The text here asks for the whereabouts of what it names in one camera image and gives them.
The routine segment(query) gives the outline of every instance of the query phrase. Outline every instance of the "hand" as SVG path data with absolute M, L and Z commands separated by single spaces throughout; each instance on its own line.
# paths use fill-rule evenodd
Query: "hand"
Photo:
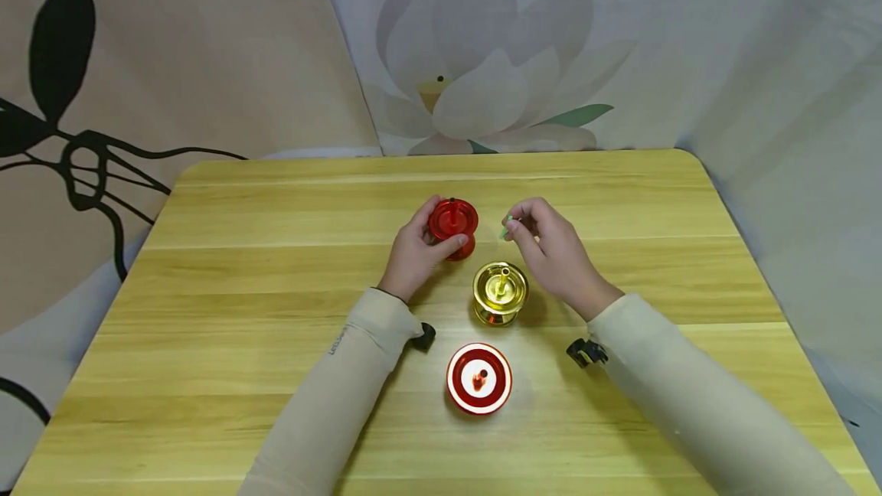
M 435 210 L 441 198 L 433 195 L 413 214 L 410 222 L 398 230 L 391 245 L 389 263 L 377 289 L 395 295 L 405 303 L 431 276 L 437 263 L 464 246 L 469 237 L 465 234 L 450 237 L 448 240 L 430 246 L 432 235 L 429 232 L 429 215 Z
M 585 321 L 593 320 L 625 295 L 597 272 L 573 224 L 549 202 L 541 197 L 530 198 L 508 213 L 517 220 L 503 219 L 508 229 L 505 239 L 517 243 L 539 285 L 563 299 Z

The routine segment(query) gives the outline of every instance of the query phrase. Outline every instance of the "black branch print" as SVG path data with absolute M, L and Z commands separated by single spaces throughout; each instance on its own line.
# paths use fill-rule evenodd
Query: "black branch print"
M 120 280 L 126 279 L 128 269 L 123 259 L 126 247 L 122 219 L 115 207 L 132 213 L 145 224 L 153 219 L 129 204 L 123 197 L 108 190 L 109 179 L 121 181 L 133 187 L 149 188 L 162 194 L 170 194 L 171 188 L 153 178 L 121 154 L 134 158 L 157 160 L 175 155 L 202 153 L 224 155 L 227 158 L 245 159 L 242 155 L 223 152 L 221 149 L 185 148 L 166 152 L 150 152 L 102 132 L 83 130 L 70 134 L 59 129 L 62 115 L 74 101 L 83 86 L 92 44 L 95 37 L 95 5 L 93 0 L 47 0 L 37 13 L 34 31 L 31 33 L 29 67 L 31 94 L 43 118 L 14 105 L 0 97 L 0 158 L 16 158 L 16 161 L 0 165 L 0 171 L 24 166 L 38 166 L 57 172 L 64 182 L 70 206 L 76 211 L 98 211 L 110 223 L 113 232 L 113 260 Z M 48 138 L 60 138 L 65 142 L 57 161 L 39 158 L 31 149 Z M 88 152 L 96 158 L 94 166 L 74 163 L 74 154 Z M 126 172 L 111 172 L 113 166 Z M 83 179 L 88 173 L 90 178 Z

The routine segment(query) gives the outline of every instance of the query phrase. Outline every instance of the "person's left hand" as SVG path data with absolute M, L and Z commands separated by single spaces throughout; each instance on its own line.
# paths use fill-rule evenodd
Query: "person's left hand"
M 435 246 L 429 245 L 432 239 L 429 215 L 440 202 L 441 198 L 433 195 L 413 214 L 410 222 L 398 230 L 391 245 L 387 270 L 377 284 L 377 289 L 395 295 L 407 303 L 429 279 L 435 265 L 469 241 L 468 236 L 459 234 L 438 242 Z

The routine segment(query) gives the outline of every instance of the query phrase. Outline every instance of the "wooden table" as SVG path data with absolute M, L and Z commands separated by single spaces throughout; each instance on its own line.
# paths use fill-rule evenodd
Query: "wooden table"
M 406 351 L 342 494 L 709 494 L 606 379 L 565 347 L 584 323 L 533 283 L 515 326 L 469 312 L 472 275 L 523 260 L 498 239 L 542 195 L 601 271 L 640 292 L 788 416 L 853 484 L 875 483 L 704 169 L 678 150 L 204 163 L 181 177 L 28 463 L 16 496 L 233 494 L 291 392 L 375 285 L 431 194 L 471 201 L 474 254 L 416 297 L 435 326 Z M 505 408 L 445 397 L 454 350 L 513 370 Z

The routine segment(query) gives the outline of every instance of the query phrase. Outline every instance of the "arm sleeve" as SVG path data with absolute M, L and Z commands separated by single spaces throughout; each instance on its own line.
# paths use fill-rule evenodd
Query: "arm sleeve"
M 719 494 L 853 494 L 781 413 L 639 295 L 616 300 L 588 330 L 610 379 Z
M 331 494 L 404 345 L 422 334 L 401 300 L 368 289 L 285 405 L 239 496 Z

